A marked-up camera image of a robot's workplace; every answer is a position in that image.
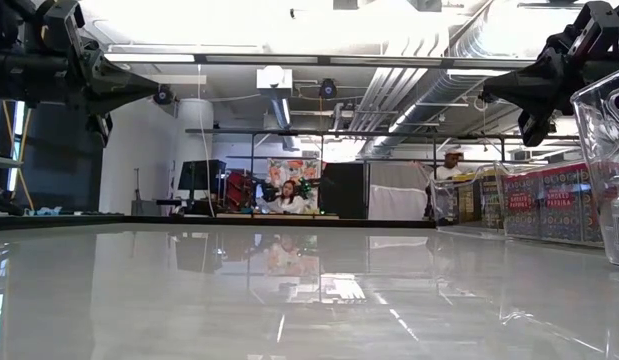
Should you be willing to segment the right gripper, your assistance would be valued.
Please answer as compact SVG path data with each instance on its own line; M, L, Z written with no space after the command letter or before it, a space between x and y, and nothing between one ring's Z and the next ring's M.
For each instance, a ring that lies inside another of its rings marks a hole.
M575 37L566 52L566 65L564 54L545 49L533 64L486 79L480 98L488 103L505 100L522 109L518 127L523 144L536 147L553 127L554 112L574 115L570 98L617 70L619 37Z

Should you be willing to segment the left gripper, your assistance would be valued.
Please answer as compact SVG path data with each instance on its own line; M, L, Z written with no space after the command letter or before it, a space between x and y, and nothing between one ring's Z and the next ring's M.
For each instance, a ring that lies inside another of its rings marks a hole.
M88 117L86 130L105 148L113 130L109 112L155 95L160 84L113 64L96 40L81 36L77 30L68 30L67 36L66 106Z

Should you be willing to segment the grey stand with pole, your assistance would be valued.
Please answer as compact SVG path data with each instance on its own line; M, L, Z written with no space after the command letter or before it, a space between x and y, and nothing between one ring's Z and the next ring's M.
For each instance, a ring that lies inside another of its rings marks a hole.
M142 199L140 191L140 170L134 169L134 198L132 200L131 214L133 216L145 216L145 201Z

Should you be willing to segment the person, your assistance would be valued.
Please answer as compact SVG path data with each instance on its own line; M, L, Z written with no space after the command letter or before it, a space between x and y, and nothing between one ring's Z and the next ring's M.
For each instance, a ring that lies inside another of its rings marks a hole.
M446 151L444 161L432 173L433 180L448 180L462 173L458 167L463 152L460 149L449 149Z
M296 183L287 180L281 187L266 183L259 205L264 206L269 213L303 214L306 210L306 200L297 193Z

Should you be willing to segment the black background monitor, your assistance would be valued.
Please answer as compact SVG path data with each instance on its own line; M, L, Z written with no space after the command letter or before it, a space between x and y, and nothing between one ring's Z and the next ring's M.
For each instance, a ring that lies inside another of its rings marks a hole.
M225 171L226 163L221 160L185 161L181 169L178 189L210 190L212 193L217 193Z

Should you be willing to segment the red background cart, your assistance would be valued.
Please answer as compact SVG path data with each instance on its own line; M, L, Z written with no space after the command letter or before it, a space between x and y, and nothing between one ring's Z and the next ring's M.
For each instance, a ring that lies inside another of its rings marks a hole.
M232 170L225 181L225 205L230 211L239 212L252 205L253 183L247 170Z

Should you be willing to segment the grey-white partition curtain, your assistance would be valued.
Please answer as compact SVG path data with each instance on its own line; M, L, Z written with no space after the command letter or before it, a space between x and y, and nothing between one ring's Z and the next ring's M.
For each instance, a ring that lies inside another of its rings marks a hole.
M420 162L370 164L368 218L420 221L425 217L430 170Z

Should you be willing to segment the colourful poster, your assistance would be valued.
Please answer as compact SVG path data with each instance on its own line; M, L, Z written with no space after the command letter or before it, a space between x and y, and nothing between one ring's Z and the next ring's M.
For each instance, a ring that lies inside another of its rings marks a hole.
M266 183L281 187L285 181L293 180L297 193L306 200L303 214L317 214L321 166L317 159L269 158Z

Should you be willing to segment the black partition panel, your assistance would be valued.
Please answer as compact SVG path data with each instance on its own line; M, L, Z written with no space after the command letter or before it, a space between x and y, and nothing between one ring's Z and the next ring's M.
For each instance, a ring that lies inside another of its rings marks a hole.
M319 187L320 208L340 219L365 219L363 165L327 163Z

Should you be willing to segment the overhead rig light bar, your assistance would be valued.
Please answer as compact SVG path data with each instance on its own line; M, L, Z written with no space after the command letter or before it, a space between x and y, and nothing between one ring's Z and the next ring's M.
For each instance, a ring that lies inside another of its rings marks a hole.
M535 60L514 58L389 57L371 55L299 55L245 53L106 53L112 63L201 64L201 65L288 65L356 68L426 68L464 70L515 70Z

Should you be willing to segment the black table frame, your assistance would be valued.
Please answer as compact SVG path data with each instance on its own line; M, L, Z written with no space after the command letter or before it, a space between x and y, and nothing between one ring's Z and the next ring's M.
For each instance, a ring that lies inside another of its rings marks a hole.
M222 214L208 217L158 217L127 215L5 216L0 217L0 230L57 228L91 225L218 225L218 226L295 226L334 228L435 229L434 221L394 221L335 219L329 216Z

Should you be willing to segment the black background rail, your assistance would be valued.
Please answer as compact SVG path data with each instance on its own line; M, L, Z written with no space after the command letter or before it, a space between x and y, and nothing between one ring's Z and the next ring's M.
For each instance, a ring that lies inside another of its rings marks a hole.
M436 132L423 132L423 133L409 133L409 132L367 132L367 131L321 131L321 130L258 130L258 129L197 129L187 128L185 129L187 134L237 134L237 135L277 135L277 136L335 136L335 137L399 137L399 138L424 138L424 139L438 139L438 138L455 138L460 140L478 140L478 139L522 139L520 135L511 134L451 134L451 133L436 133Z

